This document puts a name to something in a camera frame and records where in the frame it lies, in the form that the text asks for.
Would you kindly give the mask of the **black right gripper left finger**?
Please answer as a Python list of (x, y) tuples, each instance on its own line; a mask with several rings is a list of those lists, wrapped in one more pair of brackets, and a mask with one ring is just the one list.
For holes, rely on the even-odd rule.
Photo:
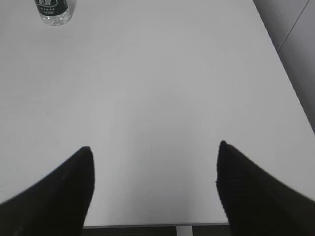
[(82, 147), (42, 180), (1, 203), (2, 236), (79, 236), (95, 189), (90, 147)]

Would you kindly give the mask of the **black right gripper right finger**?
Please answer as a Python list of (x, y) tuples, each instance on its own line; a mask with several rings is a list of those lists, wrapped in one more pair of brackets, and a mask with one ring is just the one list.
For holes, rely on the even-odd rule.
[(218, 195), (234, 236), (313, 236), (315, 202), (221, 141)]

